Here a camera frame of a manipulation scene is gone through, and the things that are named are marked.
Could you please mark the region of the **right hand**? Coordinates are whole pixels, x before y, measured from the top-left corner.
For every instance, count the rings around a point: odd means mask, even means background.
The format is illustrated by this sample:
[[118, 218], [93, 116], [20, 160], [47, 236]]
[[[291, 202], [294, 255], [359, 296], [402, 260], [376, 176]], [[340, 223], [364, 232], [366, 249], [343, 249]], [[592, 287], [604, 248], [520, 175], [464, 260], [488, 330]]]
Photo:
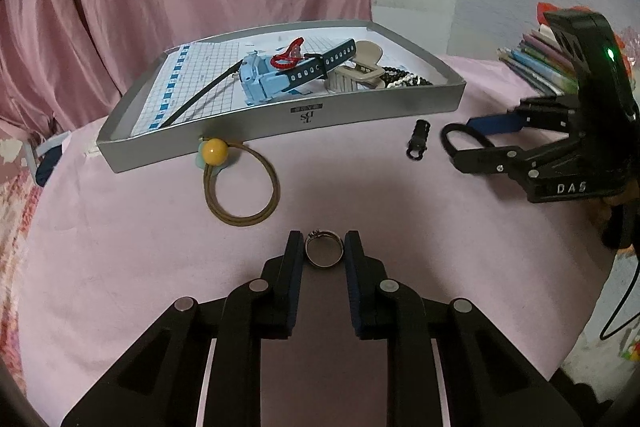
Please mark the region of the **right hand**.
[[593, 203], [592, 223], [606, 248], [620, 251], [639, 242], [639, 183], [630, 181], [620, 195]]

